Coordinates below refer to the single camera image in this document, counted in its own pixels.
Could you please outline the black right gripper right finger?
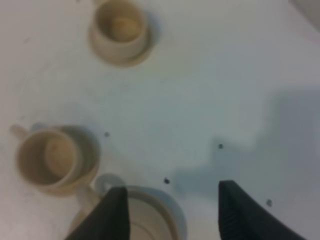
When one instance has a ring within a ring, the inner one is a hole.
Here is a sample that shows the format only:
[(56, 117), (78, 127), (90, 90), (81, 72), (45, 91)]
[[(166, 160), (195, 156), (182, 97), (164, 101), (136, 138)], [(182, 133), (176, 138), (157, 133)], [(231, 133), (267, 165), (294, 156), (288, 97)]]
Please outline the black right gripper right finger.
[(302, 240), (235, 181), (218, 184), (218, 228), (222, 240)]

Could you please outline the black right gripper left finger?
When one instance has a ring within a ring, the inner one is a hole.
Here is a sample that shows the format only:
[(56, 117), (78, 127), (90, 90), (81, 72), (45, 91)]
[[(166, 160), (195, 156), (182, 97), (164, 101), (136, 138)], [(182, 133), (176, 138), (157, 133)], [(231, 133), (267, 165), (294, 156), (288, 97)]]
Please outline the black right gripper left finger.
[(126, 187), (112, 187), (100, 198), (89, 186), (80, 187), (76, 197), (84, 220), (67, 240), (129, 240), (131, 234)]

